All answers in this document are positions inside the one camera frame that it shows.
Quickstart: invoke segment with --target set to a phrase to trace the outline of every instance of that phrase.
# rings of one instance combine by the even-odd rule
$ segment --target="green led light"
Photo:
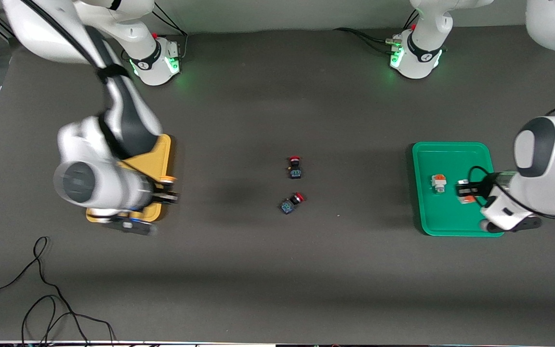
[[[164,57],[164,61],[166,61],[168,70],[170,70],[172,74],[179,72],[179,61],[176,58]]]
[[[434,67],[438,66],[438,62],[440,61],[440,56],[442,55],[442,49],[438,52],[438,58],[436,58],[436,62],[434,63]]]
[[[138,76],[138,71],[136,71],[136,66],[134,66],[134,63],[132,62],[132,59],[130,59],[130,65],[132,65],[132,69],[134,70],[134,75]]]
[[[395,52],[394,55],[396,56],[391,59],[391,66],[397,68],[399,63],[401,63],[401,58],[404,56],[404,48],[400,47],[399,51]]]

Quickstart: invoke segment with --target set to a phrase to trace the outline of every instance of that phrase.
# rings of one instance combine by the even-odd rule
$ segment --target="green tray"
[[[476,203],[462,204],[455,184],[467,177],[469,169],[479,165],[493,172],[487,147],[479,142],[418,142],[412,147],[414,175],[419,197],[423,231],[432,236],[500,237],[503,233],[487,233],[479,228],[484,216]],[[432,175],[447,178],[445,193],[436,194]],[[472,180],[484,173],[474,171]]]

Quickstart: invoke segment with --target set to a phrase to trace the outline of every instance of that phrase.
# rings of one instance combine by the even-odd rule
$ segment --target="yellow tray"
[[[126,163],[129,162],[130,165],[134,165],[134,167],[151,176],[154,180],[159,181],[161,176],[167,175],[171,159],[174,159],[174,157],[170,158],[172,145],[170,136],[161,134],[152,151],[132,157],[129,160],[122,160],[119,162],[119,165],[127,169],[132,169],[132,167],[126,165]],[[130,217],[141,219],[146,222],[155,222],[160,219],[163,209],[165,209],[163,204],[154,202],[145,207],[143,213],[132,212],[130,213]],[[90,217],[91,214],[91,209],[87,209],[85,217],[87,217],[88,221],[96,223],[97,219]]]

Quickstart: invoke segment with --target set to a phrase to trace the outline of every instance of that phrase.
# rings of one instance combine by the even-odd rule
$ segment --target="white robotic arm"
[[[108,33],[121,44],[134,73],[145,84],[161,85],[179,73],[177,43],[154,38],[139,20],[152,12],[153,0],[75,0],[74,6],[84,24]]]
[[[174,202],[176,194],[169,185],[118,165],[119,160],[151,151],[161,125],[101,33],[83,24],[71,0],[3,0],[3,4],[18,39],[29,50],[54,61],[90,64],[112,103],[97,116],[60,129],[57,193],[91,208],[104,223],[152,202]]]
[[[555,51],[555,0],[528,0],[526,25],[537,43]],[[555,219],[554,111],[529,121],[518,133],[517,172],[489,173],[469,187],[487,200],[481,209],[484,230],[524,230],[539,227],[539,217]]]
[[[410,0],[418,11],[416,28],[394,35],[401,40],[390,66],[409,79],[423,79],[438,66],[442,44],[453,28],[449,11],[489,5],[494,0]]]

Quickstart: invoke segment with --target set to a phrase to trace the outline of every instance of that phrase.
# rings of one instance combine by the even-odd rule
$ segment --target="dark gray table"
[[[101,87],[86,66],[17,51],[0,93],[0,285],[48,235],[48,278],[120,340],[555,346],[555,222],[426,237],[407,164],[416,141],[482,141],[512,168],[518,129],[555,107],[555,53],[523,27],[459,28],[447,45],[411,81],[347,33],[194,35],[174,81],[136,81],[179,144],[181,204],[154,237],[92,225],[56,195],[57,130],[100,110]],[[291,155],[303,180],[284,177]],[[282,215],[296,190],[309,200]],[[0,295],[0,340],[46,293],[34,268]],[[29,318],[34,337],[49,313]],[[78,340],[71,326],[58,338]]]

